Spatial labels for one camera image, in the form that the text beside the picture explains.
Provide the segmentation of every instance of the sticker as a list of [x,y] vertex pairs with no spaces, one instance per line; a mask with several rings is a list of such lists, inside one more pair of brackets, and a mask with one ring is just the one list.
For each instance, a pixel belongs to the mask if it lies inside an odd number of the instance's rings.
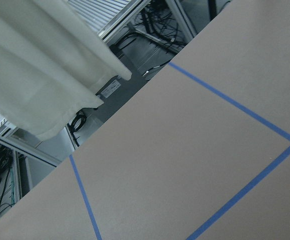
[[117,80],[114,80],[111,84],[108,85],[108,87],[106,87],[101,92],[101,95],[104,96],[105,98],[108,98],[120,86],[121,86],[121,84]]

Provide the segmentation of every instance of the beige surface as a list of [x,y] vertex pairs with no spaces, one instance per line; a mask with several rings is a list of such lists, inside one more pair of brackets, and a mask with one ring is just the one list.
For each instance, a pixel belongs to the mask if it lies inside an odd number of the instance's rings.
[[[273,10],[268,11],[267,5],[273,5]],[[259,19],[267,26],[264,36],[286,24],[271,20],[279,16],[286,19],[284,10],[290,18],[290,7],[280,0],[234,1],[174,62],[200,73],[198,77],[290,131],[290,81],[278,74],[277,49],[262,45],[252,34],[263,28]],[[246,40],[236,43],[240,33]],[[290,41],[284,31],[280,39]],[[219,48],[218,54],[212,50],[209,55],[208,48]],[[288,55],[289,48],[286,45],[282,53]],[[258,61],[268,65],[266,71]],[[256,63],[255,69],[246,78],[243,70],[249,69],[251,62]],[[230,74],[219,74],[210,63],[228,66],[221,71]],[[290,75],[290,68],[285,70]],[[271,84],[273,75],[279,85]],[[281,102],[279,95],[287,102]],[[289,145],[272,130],[166,66],[74,152],[74,158],[103,239],[179,240],[192,234]],[[273,175],[274,181],[280,174],[283,180],[290,179],[290,169],[284,168],[288,165],[282,164],[273,172],[278,174]],[[277,200],[275,193],[280,187],[286,188],[273,183],[263,188],[260,185],[246,196],[247,203],[256,201],[251,211],[257,221],[249,222],[245,212],[237,213],[233,208],[237,220],[230,219],[233,226],[228,226],[225,239],[231,239],[230,233],[240,219],[237,231],[244,232],[250,225],[255,232],[267,234],[260,236],[275,239],[275,232],[262,229],[268,220],[262,223],[257,218],[262,214],[257,206],[275,216],[279,224],[288,223],[285,219],[280,222],[280,217],[290,218],[290,208],[276,212],[282,202],[273,208],[266,205]],[[260,200],[263,194],[268,196],[264,202]],[[245,210],[243,200],[239,204]],[[223,226],[215,224],[215,232],[211,227],[202,237],[222,239],[220,228]],[[283,236],[290,235],[290,227],[281,231]],[[2,217],[0,240],[7,239],[95,239],[68,160]]]
[[199,239],[290,239],[290,157]]

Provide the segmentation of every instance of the label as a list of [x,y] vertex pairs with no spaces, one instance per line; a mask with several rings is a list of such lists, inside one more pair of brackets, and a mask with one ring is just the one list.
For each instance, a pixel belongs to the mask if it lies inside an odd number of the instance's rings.
[[111,84],[108,85],[108,87],[106,87],[101,92],[101,95],[104,96],[105,98],[108,98],[120,86],[121,86],[121,84],[117,80],[114,80]]

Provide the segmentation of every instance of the curtain fold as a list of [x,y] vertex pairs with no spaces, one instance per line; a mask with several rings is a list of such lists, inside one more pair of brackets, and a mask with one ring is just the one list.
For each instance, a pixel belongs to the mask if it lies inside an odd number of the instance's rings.
[[0,0],[0,113],[41,140],[130,71],[62,0]]

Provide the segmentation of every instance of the blue line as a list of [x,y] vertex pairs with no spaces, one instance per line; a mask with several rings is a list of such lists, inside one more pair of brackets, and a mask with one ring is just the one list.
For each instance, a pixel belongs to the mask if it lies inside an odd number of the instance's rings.
[[260,181],[271,173],[280,163],[290,155],[290,146],[283,151],[274,161],[272,161],[263,171],[261,171],[253,180],[251,180],[242,190],[233,196],[223,207],[221,207],[213,216],[211,216],[203,225],[194,231],[187,240],[195,240],[220,217],[222,217],[231,207],[241,200],[250,190],[252,190]]
[[76,164],[75,164],[75,160],[74,160],[72,155],[70,155],[69,158],[70,158],[71,165],[73,166],[73,169],[74,169],[74,172],[75,172],[75,175],[76,175],[76,179],[77,179],[81,194],[83,196],[83,199],[84,199],[84,202],[85,202],[85,205],[86,205],[89,217],[90,217],[90,221],[91,221],[91,223],[93,225],[97,240],[102,240],[100,232],[99,232],[99,229],[98,229],[98,226],[97,226],[97,223],[96,223],[96,219],[94,217],[93,211],[91,210],[91,206],[90,206],[89,200],[87,198],[83,183],[82,183],[82,181],[80,179],[80,176],[79,176]]
[[248,109],[247,107],[245,107],[244,105],[240,104],[239,102],[235,101],[234,99],[230,98],[229,96],[223,94],[221,91],[215,89],[214,87],[212,87],[211,85],[207,84],[206,82],[202,81],[201,79],[199,79],[198,77],[194,76],[193,74],[187,72],[185,69],[177,66],[176,64],[174,64],[173,62],[169,62],[168,63],[171,67],[173,67],[174,69],[180,71],[182,74],[188,76],[189,78],[191,78],[192,80],[194,80],[195,82],[199,83],[200,85],[202,85],[203,87],[207,88],[208,90],[210,90],[211,92],[213,92],[214,94],[218,95],[219,97],[221,97],[222,99],[224,99],[225,101],[229,102],[230,104],[234,105],[235,107],[239,108],[240,110],[242,110],[243,112],[245,112],[246,114],[250,115],[252,118],[256,119],[257,121],[259,121],[260,123],[262,123],[263,125],[267,126],[268,128],[272,129],[274,132],[278,133],[279,135],[281,135],[282,137],[284,137],[285,139],[290,141],[290,134],[285,132],[283,129],[277,127],[276,125],[272,124],[271,122],[269,122],[268,120],[264,119],[263,117],[261,117],[260,115],[256,114],[255,112],[253,112],[252,110]]

